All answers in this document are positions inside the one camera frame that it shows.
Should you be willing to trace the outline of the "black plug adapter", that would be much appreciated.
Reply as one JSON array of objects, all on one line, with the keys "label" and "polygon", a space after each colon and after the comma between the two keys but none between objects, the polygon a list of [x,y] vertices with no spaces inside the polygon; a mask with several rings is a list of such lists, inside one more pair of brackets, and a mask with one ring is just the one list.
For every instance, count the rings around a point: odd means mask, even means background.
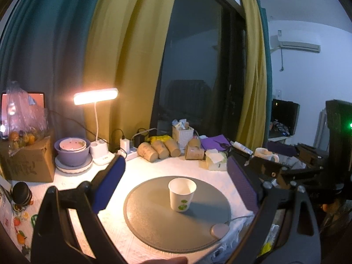
[{"label": "black plug adapter", "polygon": [[139,134],[134,136],[133,144],[134,147],[137,149],[140,144],[142,144],[145,141],[145,136],[143,134]]}]

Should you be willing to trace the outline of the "black monitor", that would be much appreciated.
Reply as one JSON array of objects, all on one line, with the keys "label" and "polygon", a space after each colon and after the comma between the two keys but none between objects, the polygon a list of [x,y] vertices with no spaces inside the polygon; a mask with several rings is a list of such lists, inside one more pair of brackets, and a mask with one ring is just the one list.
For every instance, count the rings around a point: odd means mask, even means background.
[{"label": "black monitor", "polygon": [[270,138],[293,136],[296,131],[300,105],[292,101],[273,99]]}]

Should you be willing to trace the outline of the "tissue pack green white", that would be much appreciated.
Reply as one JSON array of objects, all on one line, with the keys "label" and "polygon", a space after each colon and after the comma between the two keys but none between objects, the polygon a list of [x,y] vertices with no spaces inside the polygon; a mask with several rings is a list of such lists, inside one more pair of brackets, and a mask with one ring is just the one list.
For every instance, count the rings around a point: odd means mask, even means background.
[{"label": "tissue pack green white", "polygon": [[223,151],[211,149],[205,151],[206,167],[209,171],[226,171],[227,156]]}]

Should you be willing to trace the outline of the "white plug adapter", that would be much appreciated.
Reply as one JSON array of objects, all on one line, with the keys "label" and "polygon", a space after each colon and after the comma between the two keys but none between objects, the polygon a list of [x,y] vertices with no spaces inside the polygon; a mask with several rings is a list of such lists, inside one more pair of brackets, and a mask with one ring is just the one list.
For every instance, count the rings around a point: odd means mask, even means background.
[{"label": "white plug adapter", "polygon": [[127,138],[120,139],[120,149],[126,154],[130,153],[130,140]]}]

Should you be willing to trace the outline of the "brown paper cup upright back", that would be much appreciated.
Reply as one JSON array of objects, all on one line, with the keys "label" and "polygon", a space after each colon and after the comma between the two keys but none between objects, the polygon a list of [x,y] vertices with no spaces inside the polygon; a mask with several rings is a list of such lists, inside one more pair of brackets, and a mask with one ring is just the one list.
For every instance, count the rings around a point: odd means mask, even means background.
[{"label": "brown paper cup upright back", "polygon": [[201,143],[200,143],[200,140],[198,138],[192,138],[188,143],[187,145],[189,147],[196,147],[196,148],[200,148],[201,146]]}]

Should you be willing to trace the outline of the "white woven basket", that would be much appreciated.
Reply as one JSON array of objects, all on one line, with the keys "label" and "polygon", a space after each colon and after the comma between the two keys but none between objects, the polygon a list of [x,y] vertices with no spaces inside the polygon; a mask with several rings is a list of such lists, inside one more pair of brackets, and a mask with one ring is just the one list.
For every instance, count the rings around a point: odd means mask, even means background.
[{"label": "white woven basket", "polygon": [[188,142],[193,138],[194,129],[189,127],[185,130],[178,130],[172,127],[172,138],[176,141],[180,149],[185,149]]}]

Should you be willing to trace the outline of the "yellow curtain right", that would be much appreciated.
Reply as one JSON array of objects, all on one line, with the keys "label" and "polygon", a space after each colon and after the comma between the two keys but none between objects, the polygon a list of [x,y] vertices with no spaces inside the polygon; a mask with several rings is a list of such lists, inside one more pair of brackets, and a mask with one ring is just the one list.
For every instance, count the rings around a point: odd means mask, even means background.
[{"label": "yellow curtain right", "polygon": [[242,0],[246,22],[246,70],[236,140],[261,147],[266,125],[267,70],[264,35],[257,0]]}]

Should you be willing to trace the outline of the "brown paper cup lying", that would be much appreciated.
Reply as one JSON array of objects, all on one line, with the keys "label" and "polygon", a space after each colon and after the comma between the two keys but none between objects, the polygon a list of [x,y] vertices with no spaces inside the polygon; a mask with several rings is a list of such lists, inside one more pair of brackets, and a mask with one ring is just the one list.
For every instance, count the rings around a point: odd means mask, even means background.
[{"label": "brown paper cup lying", "polygon": [[141,143],[138,146],[137,153],[150,163],[155,162],[159,158],[158,152],[148,142]]},{"label": "brown paper cup lying", "polygon": [[167,147],[171,157],[179,157],[181,155],[181,150],[178,146],[178,143],[174,139],[168,139],[164,142]]},{"label": "brown paper cup lying", "polygon": [[160,140],[156,140],[151,143],[153,149],[158,153],[159,158],[161,160],[166,159],[169,157],[169,150],[167,149],[166,145],[164,142]]}]

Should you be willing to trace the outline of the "white air conditioner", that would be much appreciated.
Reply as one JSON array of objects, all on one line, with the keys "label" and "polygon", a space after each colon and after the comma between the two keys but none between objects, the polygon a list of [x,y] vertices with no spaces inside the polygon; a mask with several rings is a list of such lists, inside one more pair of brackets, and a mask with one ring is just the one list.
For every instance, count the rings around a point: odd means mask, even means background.
[{"label": "white air conditioner", "polygon": [[272,46],[286,50],[308,51],[320,53],[321,40],[318,34],[312,32],[282,32],[270,37]]}]

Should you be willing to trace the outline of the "round grey mat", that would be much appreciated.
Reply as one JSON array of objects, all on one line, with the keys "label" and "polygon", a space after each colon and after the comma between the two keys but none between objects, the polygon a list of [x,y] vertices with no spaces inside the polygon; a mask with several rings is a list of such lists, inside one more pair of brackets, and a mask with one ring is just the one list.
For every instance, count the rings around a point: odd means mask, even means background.
[{"label": "round grey mat", "polygon": [[212,246],[217,239],[211,228],[231,218],[227,198],[211,184],[195,179],[192,202],[183,202],[183,210],[176,212],[168,189],[173,179],[150,179],[131,190],[123,206],[128,228],[145,244],[169,253],[193,253]]}]

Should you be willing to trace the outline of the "brown paper cup lying right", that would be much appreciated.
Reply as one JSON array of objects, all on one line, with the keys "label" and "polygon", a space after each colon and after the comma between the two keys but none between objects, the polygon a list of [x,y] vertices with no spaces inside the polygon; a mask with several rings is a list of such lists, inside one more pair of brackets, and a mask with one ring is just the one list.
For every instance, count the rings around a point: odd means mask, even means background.
[{"label": "brown paper cup lying right", "polygon": [[164,142],[167,147],[171,157],[179,157],[181,155],[181,150],[178,146],[178,143],[174,139],[168,139]]}]

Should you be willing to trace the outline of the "purple bowl with inner bowl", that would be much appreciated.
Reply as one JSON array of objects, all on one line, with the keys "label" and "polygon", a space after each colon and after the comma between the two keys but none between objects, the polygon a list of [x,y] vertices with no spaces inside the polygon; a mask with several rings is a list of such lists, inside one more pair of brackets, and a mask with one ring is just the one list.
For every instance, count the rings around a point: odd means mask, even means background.
[{"label": "purple bowl with inner bowl", "polygon": [[62,138],[55,142],[57,152],[55,162],[68,166],[79,167],[92,162],[90,141],[85,138]]}]

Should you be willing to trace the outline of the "yellow curtain left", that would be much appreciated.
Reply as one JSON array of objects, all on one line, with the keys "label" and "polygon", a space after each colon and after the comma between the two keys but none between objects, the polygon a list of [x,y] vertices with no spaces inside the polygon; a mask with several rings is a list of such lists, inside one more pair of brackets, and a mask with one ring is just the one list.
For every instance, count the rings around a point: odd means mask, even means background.
[{"label": "yellow curtain left", "polygon": [[116,88],[117,98],[85,106],[87,128],[115,151],[122,136],[148,128],[175,0],[98,0],[85,52],[83,88]]}]

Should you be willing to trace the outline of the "white desk lamp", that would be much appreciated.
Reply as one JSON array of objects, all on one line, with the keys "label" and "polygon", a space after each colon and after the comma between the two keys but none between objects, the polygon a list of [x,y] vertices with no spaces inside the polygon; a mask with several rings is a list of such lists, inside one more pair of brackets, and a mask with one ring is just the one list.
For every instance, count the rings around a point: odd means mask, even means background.
[{"label": "white desk lamp", "polygon": [[97,166],[107,165],[113,159],[113,153],[108,149],[107,141],[99,139],[99,121],[97,115],[97,103],[110,101],[118,96],[117,88],[97,89],[93,91],[85,91],[75,93],[73,102],[76,106],[84,104],[94,104],[94,117],[96,125],[95,140],[90,144],[90,154],[93,163]]}]

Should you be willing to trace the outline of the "white power strip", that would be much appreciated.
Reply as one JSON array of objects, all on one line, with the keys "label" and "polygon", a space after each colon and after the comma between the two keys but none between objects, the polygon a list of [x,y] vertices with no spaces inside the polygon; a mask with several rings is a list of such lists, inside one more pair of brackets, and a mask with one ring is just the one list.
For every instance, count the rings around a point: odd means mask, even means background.
[{"label": "white power strip", "polygon": [[138,157],[137,149],[135,147],[130,148],[129,153],[126,153],[125,151],[123,151],[123,149],[119,149],[117,153],[123,156],[126,161],[129,161]]}]

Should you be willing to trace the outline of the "yellow curtain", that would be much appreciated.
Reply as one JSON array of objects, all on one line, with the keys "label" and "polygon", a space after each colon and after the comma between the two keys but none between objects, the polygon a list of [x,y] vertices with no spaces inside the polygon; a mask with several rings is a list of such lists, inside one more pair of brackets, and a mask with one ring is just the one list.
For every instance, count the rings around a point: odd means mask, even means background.
[{"label": "yellow curtain", "polygon": [[122,136],[148,128],[175,0],[98,0],[85,52],[83,88],[116,88],[117,98],[85,106],[87,128],[115,151]]},{"label": "yellow curtain", "polygon": [[257,0],[242,0],[246,22],[246,70],[236,140],[261,147],[266,125],[267,70],[264,35]]}]

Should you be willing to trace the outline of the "white plate under bowl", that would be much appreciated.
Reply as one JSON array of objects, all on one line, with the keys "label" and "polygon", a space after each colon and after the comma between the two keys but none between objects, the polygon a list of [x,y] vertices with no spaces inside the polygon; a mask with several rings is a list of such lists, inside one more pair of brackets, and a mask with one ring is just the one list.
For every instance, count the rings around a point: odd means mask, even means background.
[{"label": "white plate under bowl", "polygon": [[89,153],[85,162],[82,163],[79,166],[68,166],[68,165],[64,165],[63,163],[61,163],[61,161],[59,161],[59,158],[56,157],[55,158],[55,166],[56,168],[64,173],[70,173],[70,174],[76,174],[76,173],[81,173],[84,172],[86,170],[88,170],[91,166],[92,166],[93,160],[92,160],[92,155]]}]

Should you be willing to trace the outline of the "yellow object behind cups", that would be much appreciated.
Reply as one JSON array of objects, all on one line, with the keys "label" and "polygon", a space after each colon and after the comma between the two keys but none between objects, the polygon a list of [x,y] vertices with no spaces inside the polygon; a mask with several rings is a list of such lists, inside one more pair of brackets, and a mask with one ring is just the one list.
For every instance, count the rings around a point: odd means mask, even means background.
[{"label": "yellow object behind cups", "polygon": [[172,139],[172,137],[169,135],[159,135],[159,136],[150,136],[146,139],[146,141],[152,144],[155,141],[166,142],[167,140],[170,140],[170,139]]}]

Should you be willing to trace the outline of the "teal curtain left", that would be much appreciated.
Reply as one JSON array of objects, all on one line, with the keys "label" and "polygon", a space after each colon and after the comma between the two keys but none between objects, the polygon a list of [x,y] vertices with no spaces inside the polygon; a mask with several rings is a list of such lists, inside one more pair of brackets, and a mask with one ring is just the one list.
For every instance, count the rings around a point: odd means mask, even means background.
[{"label": "teal curtain left", "polygon": [[73,96],[84,90],[88,34],[98,0],[17,0],[1,32],[1,91],[15,81],[42,92],[54,136],[88,136]]}]

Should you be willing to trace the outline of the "white paper cup green print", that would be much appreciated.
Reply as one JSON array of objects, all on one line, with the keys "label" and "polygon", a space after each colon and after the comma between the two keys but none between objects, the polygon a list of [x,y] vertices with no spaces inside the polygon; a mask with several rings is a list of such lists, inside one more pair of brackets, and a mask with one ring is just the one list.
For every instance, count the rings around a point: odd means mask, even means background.
[{"label": "white paper cup green print", "polygon": [[197,185],[188,178],[174,178],[168,189],[171,209],[183,213],[190,208]]}]

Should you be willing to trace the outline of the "white tube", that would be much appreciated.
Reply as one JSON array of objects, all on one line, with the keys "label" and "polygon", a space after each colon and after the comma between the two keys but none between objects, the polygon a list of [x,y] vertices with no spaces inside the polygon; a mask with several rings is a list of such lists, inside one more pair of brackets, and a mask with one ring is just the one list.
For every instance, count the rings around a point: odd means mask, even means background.
[{"label": "white tube", "polygon": [[243,153],[246,153],[248,155],[252,155],[253,154],[252,150],[250,150],[249,148],[247,148],[245,145],[241,144],[240,142],[231,141],[230,143],[235,149],[238,149],[238,150],[240,150]]}]

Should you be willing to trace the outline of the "clear plastic bag of fruit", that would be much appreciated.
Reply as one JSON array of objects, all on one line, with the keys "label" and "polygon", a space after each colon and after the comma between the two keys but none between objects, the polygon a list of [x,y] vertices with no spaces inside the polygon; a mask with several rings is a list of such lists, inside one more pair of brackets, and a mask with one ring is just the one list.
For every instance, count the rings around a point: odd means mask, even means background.
[{"label": "clear plastic bag of fruit", "polygon": [[47,110],[16,81],[9,83],[6,94],[8,154],[13,156],[48,135]]}]

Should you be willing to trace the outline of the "brown cardboard box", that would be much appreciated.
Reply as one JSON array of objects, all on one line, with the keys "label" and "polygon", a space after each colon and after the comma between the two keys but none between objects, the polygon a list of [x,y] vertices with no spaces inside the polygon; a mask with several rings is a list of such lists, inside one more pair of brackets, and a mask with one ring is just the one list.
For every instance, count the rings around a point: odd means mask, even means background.
[{"label": "brown cardboard box", "polygon": [[1,172],[7,180],[53,182],[54,147],[51,136],[21,148],[15,155],[8,152],[8,141],[1,141]]}]

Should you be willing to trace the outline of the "brown paper cup lying left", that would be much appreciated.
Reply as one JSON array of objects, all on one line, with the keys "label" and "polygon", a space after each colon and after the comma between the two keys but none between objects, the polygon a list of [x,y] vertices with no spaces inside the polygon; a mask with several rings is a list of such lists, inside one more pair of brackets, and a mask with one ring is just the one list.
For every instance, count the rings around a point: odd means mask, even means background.
[{"label": "brown paper cup lying left", "polygon": [[137,153],[150,163],[155,162],[159,158],[158,152],[148,142],[141,143],[138,146]]}]

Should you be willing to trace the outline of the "purple notebook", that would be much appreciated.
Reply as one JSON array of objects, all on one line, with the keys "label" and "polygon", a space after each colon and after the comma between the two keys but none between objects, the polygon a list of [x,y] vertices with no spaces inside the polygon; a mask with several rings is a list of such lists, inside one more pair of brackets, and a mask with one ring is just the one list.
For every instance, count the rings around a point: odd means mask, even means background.
[{"label": "purple notebook", "polygon": [[202,147],[207,150],[216,149],[218,151],[225,151],[231,147],[230,142],[224,135],[217,135],[208,138],[202,138],[200,140]]}]

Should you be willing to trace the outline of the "brown paper cup lying middle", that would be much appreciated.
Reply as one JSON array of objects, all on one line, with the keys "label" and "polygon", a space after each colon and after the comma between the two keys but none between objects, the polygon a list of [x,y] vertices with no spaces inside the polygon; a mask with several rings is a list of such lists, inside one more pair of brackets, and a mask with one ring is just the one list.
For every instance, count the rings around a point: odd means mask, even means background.
[{"label": "brown paper cup lying middle", "polygon": [[151,143],[153,149],[158,153],[159,158],[161,160],[166,159],[169,157],[169,150],[167,149],[166,145],[164,142],[160,140],[156,140]]}]

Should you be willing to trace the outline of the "brown paper cup near tissue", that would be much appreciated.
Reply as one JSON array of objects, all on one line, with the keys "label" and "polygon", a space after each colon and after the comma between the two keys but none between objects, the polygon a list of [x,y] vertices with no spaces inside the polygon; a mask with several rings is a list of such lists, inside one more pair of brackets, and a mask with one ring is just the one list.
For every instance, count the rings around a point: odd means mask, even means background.
[{"label": "brown paper cup near tissue", "polygon": [[205,151],[199,147],[187,146],[185,149],[186,160],[203,160]]}]

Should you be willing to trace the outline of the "white mug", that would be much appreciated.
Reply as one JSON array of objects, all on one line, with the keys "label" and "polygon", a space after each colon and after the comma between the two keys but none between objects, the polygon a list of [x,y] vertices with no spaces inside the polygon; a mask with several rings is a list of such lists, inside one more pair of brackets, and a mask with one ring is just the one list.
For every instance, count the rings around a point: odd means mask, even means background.
[{"label": "white mug", "polygon": [[268,161],[273,161],[278,163],[280,161],[279,156],[266,148],[256,148],[254,151],[254,156],[259,157]]}]

